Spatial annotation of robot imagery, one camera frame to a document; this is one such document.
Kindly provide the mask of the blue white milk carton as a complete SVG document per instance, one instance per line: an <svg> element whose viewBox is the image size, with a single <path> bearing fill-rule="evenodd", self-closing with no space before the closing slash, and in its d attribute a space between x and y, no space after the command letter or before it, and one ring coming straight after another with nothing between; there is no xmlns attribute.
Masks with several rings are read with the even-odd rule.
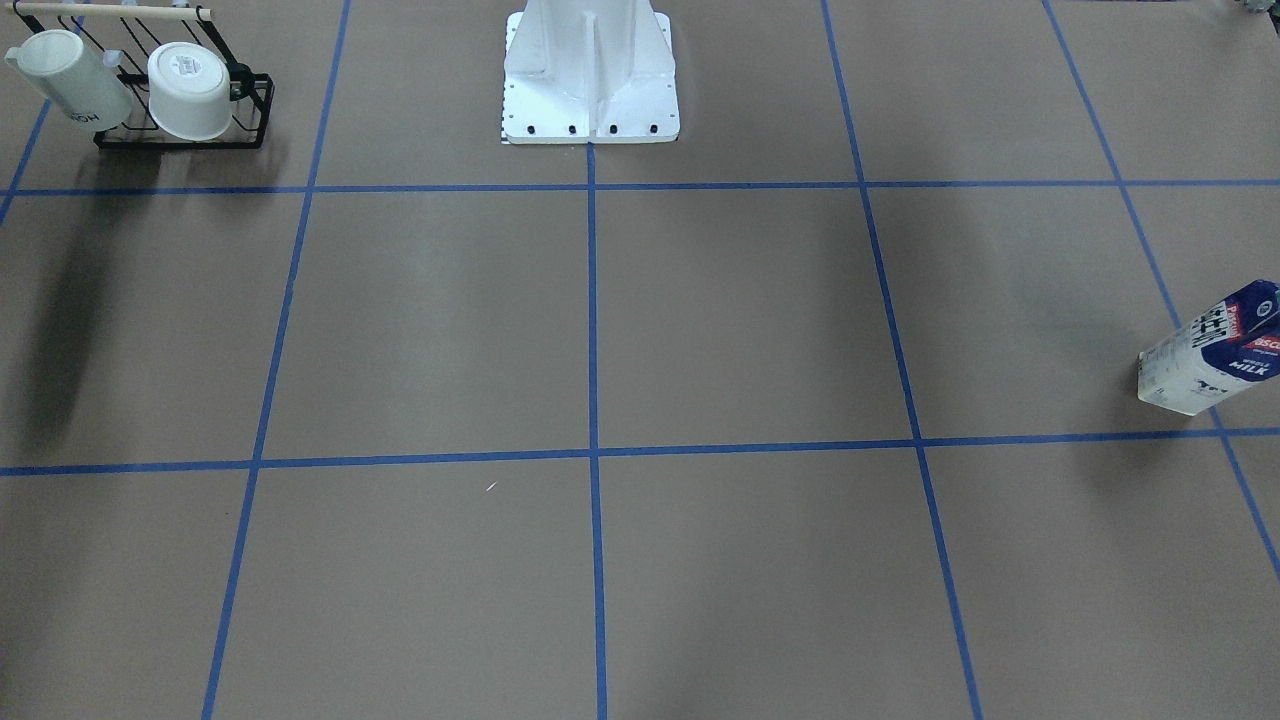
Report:
<svg viewBox="0 0 1280 720"><path fill-rule="evenodd" d="M1139 354L1138 400L1194 416L1277 377L1277 292L1253 281Z"/></svg>

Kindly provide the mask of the white mug front on rack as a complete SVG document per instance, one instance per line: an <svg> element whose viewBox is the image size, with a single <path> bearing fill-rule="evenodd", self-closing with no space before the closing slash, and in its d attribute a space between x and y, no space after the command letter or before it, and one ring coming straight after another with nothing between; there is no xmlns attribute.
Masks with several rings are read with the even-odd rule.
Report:
<svg viewBox="0 0 1280 720"><path fill-rule="evenodd" d="M230 73L215 51L198 44L164 44L148 54L146 76L148 114L160 129L204 142L230 127Z"/></svg>

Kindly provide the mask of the white mug on rack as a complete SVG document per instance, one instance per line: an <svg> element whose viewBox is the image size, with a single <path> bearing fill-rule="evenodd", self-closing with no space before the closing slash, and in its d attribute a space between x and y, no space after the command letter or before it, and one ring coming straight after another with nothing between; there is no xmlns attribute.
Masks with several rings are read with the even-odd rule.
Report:
<svg viewBox="0 0 1280 720"><path fill-rule="evenodd" d="M164 44L148 54L146 76L148 114L160 129L204 142L230 127L230 73L215 51L198 44Z"/></svg>
<svg viewBox="0 0 1280 720"><path fill-rule="evenodd" d="M132 92L68 29L32 35L9 47L4 61L82 131L110 131L131 118Z"/></svg>

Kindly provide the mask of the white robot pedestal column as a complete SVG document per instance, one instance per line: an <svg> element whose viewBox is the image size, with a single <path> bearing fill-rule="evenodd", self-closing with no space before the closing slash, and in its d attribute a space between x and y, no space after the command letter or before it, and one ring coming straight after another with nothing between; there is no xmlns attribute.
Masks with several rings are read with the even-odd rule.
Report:
<svg viewBox="0 0 1280 720"><path fill-rule="evenodd" d="M672 24L649 1L529 1L504 23L500 138L668 143L681 135Z"/></svg>

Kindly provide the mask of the white mug rear on rack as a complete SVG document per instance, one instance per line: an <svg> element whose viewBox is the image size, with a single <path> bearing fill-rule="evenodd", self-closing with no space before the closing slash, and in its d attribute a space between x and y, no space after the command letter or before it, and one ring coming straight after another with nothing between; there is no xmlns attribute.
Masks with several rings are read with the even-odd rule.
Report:
<svg viewBox="0 0 1280 720"><path fill-rule="evenodd" d="M131 118L132 92L68 29L32 35L9 47L4 61L82 131L110 131Z"/></svg>

